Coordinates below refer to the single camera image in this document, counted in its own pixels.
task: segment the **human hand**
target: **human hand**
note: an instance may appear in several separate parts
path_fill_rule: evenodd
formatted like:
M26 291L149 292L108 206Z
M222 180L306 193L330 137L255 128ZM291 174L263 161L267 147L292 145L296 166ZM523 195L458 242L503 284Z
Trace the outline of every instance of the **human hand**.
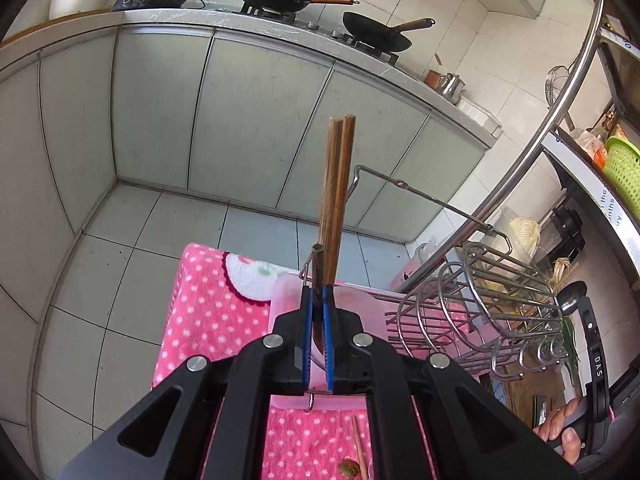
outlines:
M574 428L566 428L564 431L564 420L578 409L580 399L573 399L559 410L553 410L543 424L533 428L533 433L545 442L555 440L562 433L562 457L569 463L574 464L580 456L582 443Z

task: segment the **stove burner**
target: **stove burner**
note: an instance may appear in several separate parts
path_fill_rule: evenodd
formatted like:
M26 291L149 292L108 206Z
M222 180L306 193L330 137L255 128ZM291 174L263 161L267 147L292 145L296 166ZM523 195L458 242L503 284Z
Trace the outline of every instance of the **stove burner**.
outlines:
M393 54L392 52L384 52L379 48L369 46L368 44L363 43L358 38L354 38L346 32L343 35L333 33L332 36L336 40L339 40L343 43L346 43L347 45L352 46L353 48L357 48L358 50L366 52L370 56L377 57L378 59L388 62L389 65L395 65L396 61L398 61L398 54Z
M291 25L296 19L295 12L277 12L276 10L264 9L262 7L252 7L245 3L240 10L241 14L250 14L259 18L267 18L275 22L290 23Z

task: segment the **metal strainer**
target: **metal strainer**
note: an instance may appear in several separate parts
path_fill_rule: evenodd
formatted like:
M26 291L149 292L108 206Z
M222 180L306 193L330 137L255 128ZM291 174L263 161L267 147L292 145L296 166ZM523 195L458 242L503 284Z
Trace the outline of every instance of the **metal strainer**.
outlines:
M567 79L569 79L569 69L571 68L572 65L573 63L569 65L569 68L565 67L564 65L557 65L553 67L551 70L549 70L548 74L546 75L545 97L546 97L546 102L550 108L556 102L556 99L558 99L558 96L560 95L560 91L566 84ZM572 131L575 129L575 124L572 121L571 116L569 115L569 112L567 112L564 115L564 121L566 122L566 125L569 127L569 131Z

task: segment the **countertop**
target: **countertop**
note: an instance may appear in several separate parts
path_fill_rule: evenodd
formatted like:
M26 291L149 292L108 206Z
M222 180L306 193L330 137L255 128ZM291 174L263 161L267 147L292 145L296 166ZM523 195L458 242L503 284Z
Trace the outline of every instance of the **countertop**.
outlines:
M30 34L18 36L15 41L9 39L9 41L4 42L4 45L0 48L0 70L36 52L43 46L62 41L70 36L116 25L143 23L227 28L275 38L309 48L364 70L408 92L449 118L486 147L490 148L495 144L496 139L488 130L471 120L433 89L399 68L334 40L329 35L247 14L197 9L143 9L107 12L89 16L70 16L68 20L56 20L55 23L49 26L43 24L43 27L34 30Z

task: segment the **copper pot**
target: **copper pot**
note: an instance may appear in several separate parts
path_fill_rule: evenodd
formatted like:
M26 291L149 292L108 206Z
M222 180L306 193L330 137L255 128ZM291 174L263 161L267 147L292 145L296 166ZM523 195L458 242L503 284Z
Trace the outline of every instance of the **copper pot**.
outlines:
M435 70L429 70L427 72L427 75L424 77L424 84L427 85L429 88L437 90L442 77L443 75L436 72Z

